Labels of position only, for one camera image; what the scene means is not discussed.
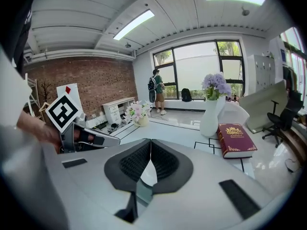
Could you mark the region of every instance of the flower arrangement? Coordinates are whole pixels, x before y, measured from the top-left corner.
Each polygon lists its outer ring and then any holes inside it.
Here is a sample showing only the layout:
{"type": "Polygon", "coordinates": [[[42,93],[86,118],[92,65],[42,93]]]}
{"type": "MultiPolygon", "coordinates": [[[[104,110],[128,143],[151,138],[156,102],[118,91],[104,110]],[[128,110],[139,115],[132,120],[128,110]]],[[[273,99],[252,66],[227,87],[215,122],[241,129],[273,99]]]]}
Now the flower arrangement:
{"type": "Polygon", "coordinates": [[[140,118],[145,117],[150,112],[152,105],[149,102],[146,102],[145,104],[140,103],[141,101],[137,101],[130,104],[125,112],[126,121],[132,119],[138,122],[140,118]]]}
{"type": "Polygon", "coordinates": [[[216,101],[222,95],[231,96],[231,87],[220,73],[206,75],[202,89],[206,91],[206,98],[210,101],[216,101]]]}

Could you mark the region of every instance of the book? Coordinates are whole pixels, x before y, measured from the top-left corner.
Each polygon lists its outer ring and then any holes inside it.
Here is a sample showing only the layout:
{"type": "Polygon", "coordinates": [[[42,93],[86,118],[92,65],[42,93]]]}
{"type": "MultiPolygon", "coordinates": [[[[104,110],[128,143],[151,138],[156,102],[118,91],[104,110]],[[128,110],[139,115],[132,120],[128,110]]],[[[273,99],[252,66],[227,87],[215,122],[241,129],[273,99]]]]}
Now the book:
{"type": "Polygon", "coordinates": [[[223,158],[248,158],[257,150],[240,124],[219,124],[217,128],[223,158]]]}

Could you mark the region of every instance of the flower pot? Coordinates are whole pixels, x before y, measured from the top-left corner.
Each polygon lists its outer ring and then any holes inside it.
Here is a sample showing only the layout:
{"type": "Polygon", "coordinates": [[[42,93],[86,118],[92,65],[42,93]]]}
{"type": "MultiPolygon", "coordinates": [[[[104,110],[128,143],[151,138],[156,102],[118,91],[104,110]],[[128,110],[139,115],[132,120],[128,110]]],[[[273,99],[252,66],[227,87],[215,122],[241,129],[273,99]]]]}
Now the flower pot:
{"type": "Polygon", "coordinates": [[[201,117],[200,132],[205,137],[213,136],[218,127],[216,114],[217,101],[206,101],[206,111],[201,117]]]}
{"type": "Polygon", "coordinates": [[[148,115],[140,118],[138,121],[133,120],[134,125],[138,126],[138,127],[144,127],[147,126],[149,124],[149,119],[148,119],[148,115]]]}

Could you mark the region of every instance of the white tile floor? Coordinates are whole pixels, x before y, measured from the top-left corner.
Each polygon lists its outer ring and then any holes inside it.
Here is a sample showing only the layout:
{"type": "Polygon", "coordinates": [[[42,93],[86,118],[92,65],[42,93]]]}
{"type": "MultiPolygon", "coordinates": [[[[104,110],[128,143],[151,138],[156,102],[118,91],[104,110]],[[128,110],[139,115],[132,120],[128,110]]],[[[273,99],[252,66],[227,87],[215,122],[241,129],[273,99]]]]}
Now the white tile floor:
{"type": "MultiPolygon", "coordinates": [[[[161,120],[161,118],[163,118],[167,121],[175,121],[189,125],[193,125],[195,120],[200,120],[202,115],[203,113],[199,112],[173,110],[168,110],[166,115],[160,115],[156,113],[156,110],[152,111],[152,117],[154,119],[161,120]]],[[[278,148],[275,148],[274,137],[266,137],[266,139],[263,140],[263,132],[252,134],[247,128],[245,130],[258,149],[251,159],[255,179],[262,184],[273,197],[291,189],[299,177],[300,170],[291,174],[285,166],[286,162],[288,167],[292,170],[298,168],[297,162],[292,163],[290,160],[286,161],[286,159],[296,161],[296,157],[289,146],[283,142],[278,148]]]]}

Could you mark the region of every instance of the office chair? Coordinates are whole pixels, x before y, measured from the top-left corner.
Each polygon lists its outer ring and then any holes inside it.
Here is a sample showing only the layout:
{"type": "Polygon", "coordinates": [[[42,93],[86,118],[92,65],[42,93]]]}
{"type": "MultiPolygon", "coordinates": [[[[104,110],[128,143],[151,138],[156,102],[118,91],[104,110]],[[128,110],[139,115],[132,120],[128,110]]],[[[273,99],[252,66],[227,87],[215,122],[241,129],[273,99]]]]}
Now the office chair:
{"type": "Polygon", "coordinates": [[[262,131],[268,130],[270,133],[263,136],[262,139],[265,139],[267,136],[274,136],[277,142],[275,147],[277,148],[279,144],[283,142],[283,136],[280,130],[287,131],[291,128],[293,118],[303,107],[303,102],[298,98],[289,99],[285,109],[280,114],[280,117],[275,115],[276,105],[278,103],[275,101],[272,102],[274,103],[273,113],[267,113],[267,115],[273,125],[269,128],[263,128],[262,131]]]}

